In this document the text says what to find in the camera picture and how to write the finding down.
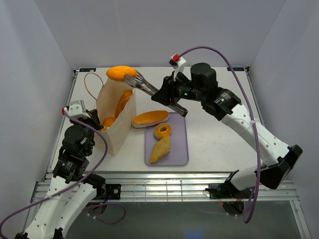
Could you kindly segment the orange glazed twisted bread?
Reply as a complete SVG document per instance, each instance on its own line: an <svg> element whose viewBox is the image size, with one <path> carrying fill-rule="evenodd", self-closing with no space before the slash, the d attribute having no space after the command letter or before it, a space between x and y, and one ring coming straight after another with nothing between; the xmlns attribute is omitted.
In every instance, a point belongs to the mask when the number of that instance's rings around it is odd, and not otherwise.
<svg viewBox="0 0 319 239"><path fill-rule="evenodd" d="M100 129L100 132L106 131L116 121L116 119L117 119L116 117L105 118L102 124L102 128Z"/></svg>

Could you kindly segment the cream paper bag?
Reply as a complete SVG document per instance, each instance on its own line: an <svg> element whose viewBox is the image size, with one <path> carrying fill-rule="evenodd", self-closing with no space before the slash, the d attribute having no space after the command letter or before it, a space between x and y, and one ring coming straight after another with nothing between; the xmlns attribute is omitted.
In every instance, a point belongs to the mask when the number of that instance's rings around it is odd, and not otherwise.
<svg viewBox="0 0 319 239"><path fill-rule="evenodd" d="M127 102L123 111L119 114L116 121L104 132L100 132L107 141L108 153L116 155L125 142L132 126L132 120L137 115L135 90L124 82L118 82L108 78L102 83L98 96L94 96L89 90L91 79L96 76L99 80L102 78L89 72L84 77L84 87L87 93L95 100L95 109L98 111L98 118L101 125L107 117L114 117L117 103L126 90L133 91L130 100Z"/></svg>

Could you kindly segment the large braided bread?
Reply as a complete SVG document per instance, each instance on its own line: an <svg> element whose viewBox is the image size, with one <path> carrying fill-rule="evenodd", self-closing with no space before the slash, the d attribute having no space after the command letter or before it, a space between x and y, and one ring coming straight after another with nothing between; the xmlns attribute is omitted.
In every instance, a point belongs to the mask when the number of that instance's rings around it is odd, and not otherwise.
<svg viewBox="0 0 319 239"><path fill-rule="evenodd" d="M133 94L133 91L131 91L131 90L126 90L123 92L123 94L121 95L121 97L117 103L117 106L116 106L116 110L115 110L115 114L114 114L115 118L117 118L119 116L119 114L123 111L127 102L130 100L132 94Z"/></svg>

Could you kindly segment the small round bun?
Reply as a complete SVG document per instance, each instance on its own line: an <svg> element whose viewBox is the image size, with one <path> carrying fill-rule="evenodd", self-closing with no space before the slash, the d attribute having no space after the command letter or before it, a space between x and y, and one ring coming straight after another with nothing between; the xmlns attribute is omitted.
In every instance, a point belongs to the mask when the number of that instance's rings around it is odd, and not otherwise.
<svg viewBox="0 0 319 239"><path fill-rule="evenodd" d="M137 76L137 71L129 66L114 66L107 70L106 75L111 80L124 82L126 75L134 78Z"/></svg>

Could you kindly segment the metal serving tongs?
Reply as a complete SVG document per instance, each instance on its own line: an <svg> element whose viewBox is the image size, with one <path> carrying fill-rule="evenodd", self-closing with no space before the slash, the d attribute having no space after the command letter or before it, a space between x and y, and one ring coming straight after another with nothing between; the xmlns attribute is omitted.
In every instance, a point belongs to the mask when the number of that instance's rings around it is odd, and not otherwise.
<svg viewBox="0 0 319 239"><path fill-rule="evenodd" d="M188 110L177 103L171 103L170 100L157 100L155 98L156 93L159 91L155 86L149 83L139 72L135 77L126 74L125 75L125 83L129 86L139 89L149 96L151 96L151 100L160 103L163 106L169 107L171 110L175 111L182 117L185 117L188 114Z"/></svg>

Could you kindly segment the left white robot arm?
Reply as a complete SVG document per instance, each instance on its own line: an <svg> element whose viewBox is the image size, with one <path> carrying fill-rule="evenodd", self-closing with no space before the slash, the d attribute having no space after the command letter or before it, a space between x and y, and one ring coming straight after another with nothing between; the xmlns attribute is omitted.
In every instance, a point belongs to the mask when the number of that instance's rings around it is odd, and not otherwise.
<svg viewBox="0 0 319 239"><path fill-rule="evenodd" d="M92 155L95 131L101 123L97 110L73 113L74 107L62 111L76 119L65 134L59 150L58 162L46 194L36 216L17 239L63 239L75 219L92 199L106 193L105 179L97 174L85 174Z"/></svg>

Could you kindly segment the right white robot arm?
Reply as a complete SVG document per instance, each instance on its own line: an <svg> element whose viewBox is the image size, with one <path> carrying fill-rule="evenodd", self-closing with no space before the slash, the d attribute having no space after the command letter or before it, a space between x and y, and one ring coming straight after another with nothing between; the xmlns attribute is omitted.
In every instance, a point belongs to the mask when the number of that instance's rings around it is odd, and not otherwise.
<svg viewBox="0 0 319 239"><path fill-rule="evenodd" d="M210 192L236 198L257 183L277 189L293 169L302 149L282 142L258 121L251 119L240 98L231 90L218 86L217 73L209 64L191 66L190 75L190 79L182 72L166 76L152 100L171 107L183 117L187 112L178 106L180 99L200 102L208 114L235 131L260 157L256 167L232 172L224 183L210 189Z"/></svg>

